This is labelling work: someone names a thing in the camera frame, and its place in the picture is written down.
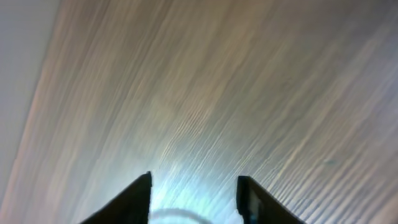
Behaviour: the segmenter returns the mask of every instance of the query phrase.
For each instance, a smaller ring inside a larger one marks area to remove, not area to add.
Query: black object
[[[151,187],[152,176],[148,172],[136,179],[82,224],[148,223]],[[248,176],[238,177],[236,206],[239,214],[243,217],[244,224],[303,223]]]

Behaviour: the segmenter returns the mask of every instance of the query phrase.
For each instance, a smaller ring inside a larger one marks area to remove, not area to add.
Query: gray floor
[[[0,202],[60,0],[0,0]]]

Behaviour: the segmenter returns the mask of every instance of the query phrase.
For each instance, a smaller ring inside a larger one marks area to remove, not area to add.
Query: wooden surface
[[[147,170],[152,211],[239,223],[245,174],[309,223],[398,222],[397,10],[64,0],[1,223],[76,223]]]

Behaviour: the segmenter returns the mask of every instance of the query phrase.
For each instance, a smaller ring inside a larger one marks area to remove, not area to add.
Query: gray wall
[[[0,204],[60,0],[0,0]]]

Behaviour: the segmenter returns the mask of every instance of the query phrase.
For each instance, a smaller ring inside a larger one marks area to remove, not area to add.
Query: wood grain
[[[396,223],[398,4],[64,0],[0,210],[76,223],[140,174],[151,210],[239,223],[251,175],[309,223]]]

